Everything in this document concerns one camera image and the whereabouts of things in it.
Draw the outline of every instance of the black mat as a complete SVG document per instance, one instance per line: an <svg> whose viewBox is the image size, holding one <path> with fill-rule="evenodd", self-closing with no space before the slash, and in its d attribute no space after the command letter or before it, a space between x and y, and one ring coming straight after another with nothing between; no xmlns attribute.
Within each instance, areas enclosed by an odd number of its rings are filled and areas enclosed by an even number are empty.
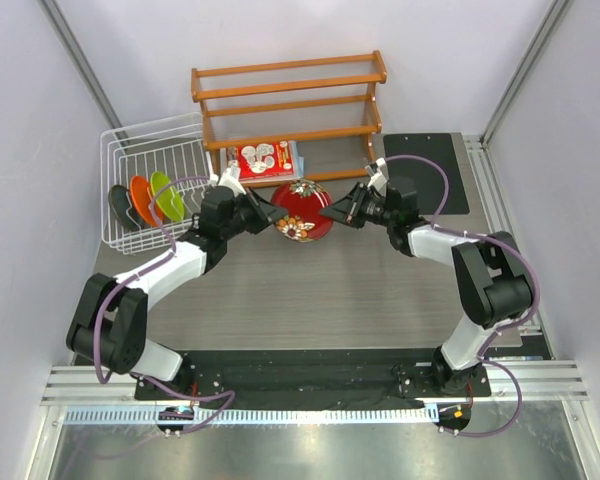
<svg viewBox="0 0 600 480"><path fill-rule="evenodd" d="M385 158L393 155L418 155L440 165L449 177L449 198L442 213L447 215L469 213L469 203L450 134L405 133L385 135L383 140ZM389 163L389 175L391 177L404 175L414 181L418 189L418 204L422 215L431 215L438 208L444 194L444 182L437 170L423 162L395 161Z"/></svg>

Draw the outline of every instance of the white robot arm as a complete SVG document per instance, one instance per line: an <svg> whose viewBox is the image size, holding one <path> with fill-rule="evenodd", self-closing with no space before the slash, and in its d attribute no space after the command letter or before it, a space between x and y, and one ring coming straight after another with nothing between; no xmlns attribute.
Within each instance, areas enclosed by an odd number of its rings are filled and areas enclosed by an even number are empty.
<svg viewBox="0 0 600 480"><path fill-rule="evenodd" d="M93 275L86 283L67 346L92 359L97 312L114 288L132 277L107 310L117 309L115 321L103 319L100 337L102 365L119 373L147 375L168 382L177 391L191 385L192 371L177 352L146 338L151 308L183 283L209 272L227 252L227 242L245 231L257 234L287 215L245 190L238 182L239 169L227 169L205 194L200 213L172 250L126 273L108 277Z"/></svg>
<svg viewBox="0 0 600 480"><path fill-rule="evenodd" d="M410 179L389 179L382 159L370 170L367 185L358 183L321 213L353 228L366 222L381 225L399 252L455 270L464 314L451 337L436 349L432 366L440 390L457 391L470 380L494 333L530 308L533 281L508 249L494 246L505 243L517 251L511 234L491 234L492 243L489 237L474 239L435 229L419 215ZM384 187L386 195L379 191Z"/></svg>

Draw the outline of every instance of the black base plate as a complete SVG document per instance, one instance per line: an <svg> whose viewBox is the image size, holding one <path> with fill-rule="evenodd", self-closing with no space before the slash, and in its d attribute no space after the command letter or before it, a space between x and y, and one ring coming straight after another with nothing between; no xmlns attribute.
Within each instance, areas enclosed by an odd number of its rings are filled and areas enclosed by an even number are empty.
<svg viewBox="0 0 600 480"><path fill-rule="evenodd" d="M421 408L422 397L465 397L466 390L441 392L422 350L189 351L199 396L235 390L231 408L242 410L390 410ZM474 397L491 395L480 367ZM168 400L160 390L137 387L138 400ZM216 408L221 402L206 404Z"/></svg>

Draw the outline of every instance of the white wire basket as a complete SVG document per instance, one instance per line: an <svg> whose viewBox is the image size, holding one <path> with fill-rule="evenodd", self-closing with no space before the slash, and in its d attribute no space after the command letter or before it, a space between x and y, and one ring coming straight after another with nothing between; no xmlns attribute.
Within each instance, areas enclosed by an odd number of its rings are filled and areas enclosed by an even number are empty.
<svg viewBox="0 0 600 480"><path fill-rule="evenodd" d="M154 122L108 130L100 137L102 241L124 254L139 253L168 245L159 228L138 224L137 231L124 228L109 206L114 185L129 188L140 175L147 180L153 172L165 173L172 181L213 173L211 160L202 145L202 116L187 113ZM200 209L208 180L188 181L176 187L185 205L182 222L166 216L164 226L179 236L191 225L191 216Z"/></svg>

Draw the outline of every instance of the orange plate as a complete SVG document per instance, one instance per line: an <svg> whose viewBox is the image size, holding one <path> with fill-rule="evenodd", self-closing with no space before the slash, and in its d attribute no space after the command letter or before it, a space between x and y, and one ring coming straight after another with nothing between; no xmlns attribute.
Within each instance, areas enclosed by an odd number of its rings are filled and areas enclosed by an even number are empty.
<svg viewBox="0 0 600 480"><path fill-rule="evenodd" d="M153 215L151 215L151 211L149 210L149 204L151 203L151 187L149 186L147 179L136 175L131 179L130 187L133 206L136 207L136 210L145 222L152 227L157 227L158 224L153 219ZM155 208L156 215L161 222L164 222L164 213L162 213L162 210L160 210L157 204Z"/></svg>

